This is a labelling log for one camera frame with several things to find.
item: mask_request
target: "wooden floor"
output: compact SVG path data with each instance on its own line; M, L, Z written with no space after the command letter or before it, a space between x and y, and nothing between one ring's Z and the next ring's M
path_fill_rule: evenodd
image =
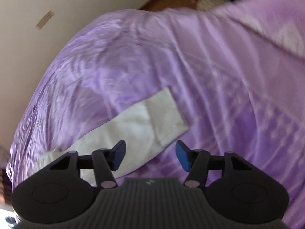
M189 7L196 8L195 0L151 0L141 9L146 11L160 11L165 8Z

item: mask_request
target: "curtain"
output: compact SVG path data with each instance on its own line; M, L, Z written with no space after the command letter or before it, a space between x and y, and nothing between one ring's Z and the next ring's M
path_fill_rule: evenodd
M0 203L11 205L12 183L5 169L0 169Z

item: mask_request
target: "purple bedsheet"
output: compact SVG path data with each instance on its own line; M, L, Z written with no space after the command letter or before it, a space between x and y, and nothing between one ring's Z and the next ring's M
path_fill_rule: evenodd
M17 128L7 167L13 188L32 174L45 151L67 149L132 104L170 87L191 127L179 139L211 154L235 151L274 177L290 196L283 221L301 228L305 61L300 47L286 51L245 20L227 16L238 6L227 7L226 16L217 10L123 10L81 30L44 74ZM302 12L297 21L305 27ZM128 176L182 181L186 173L172 143ZM212 173L208 181L217 177Z

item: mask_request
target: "white cloth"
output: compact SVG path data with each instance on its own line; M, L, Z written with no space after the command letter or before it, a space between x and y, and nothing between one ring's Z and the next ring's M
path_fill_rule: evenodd
M97 149L111 149L123 139L126 141L126 155L119 169L113 172L118 178L146 164L188 129L169 89L165 88L87 133L66 151L55 149L44 153L36 163L35 172L68 151L89 155ZM82 170L80 177L92 186L96 185L92 170Z

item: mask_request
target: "wrinkled purple fabric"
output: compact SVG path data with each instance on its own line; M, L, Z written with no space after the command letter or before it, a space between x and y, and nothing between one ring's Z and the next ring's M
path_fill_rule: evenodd
M13 188L46 151L169 87L190 148L235 151L282 183L283 222L305 224L305 62L236 19L190 9L105 14L81 30L40 81L14 136ZM186 177L174 143L129 177ZM217 173L208 177L215 180Z

